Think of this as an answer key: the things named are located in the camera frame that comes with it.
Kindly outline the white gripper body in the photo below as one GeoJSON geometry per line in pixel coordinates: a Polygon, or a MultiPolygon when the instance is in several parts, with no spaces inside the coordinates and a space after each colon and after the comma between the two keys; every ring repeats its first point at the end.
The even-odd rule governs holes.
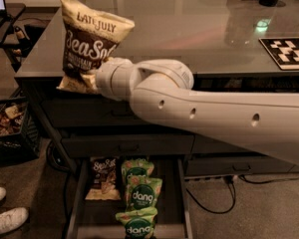
{"type": "Polygon", "coordinates": [[[98,93],[115,101],[126,101],[131,93],[130,76],[133,63],[128,59],[112,58],[97,70],[98,93]]]}

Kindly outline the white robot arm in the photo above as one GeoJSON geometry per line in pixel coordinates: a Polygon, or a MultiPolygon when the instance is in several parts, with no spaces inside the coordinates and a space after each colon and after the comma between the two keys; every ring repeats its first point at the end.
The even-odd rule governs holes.
{"type": "Polygon", "coordinates": [[[204,135],[299,165],[299,94],[199,92],[177,60],[113,58],[96,72],[99,93],[127,101],[140,119],[204,135]]]}

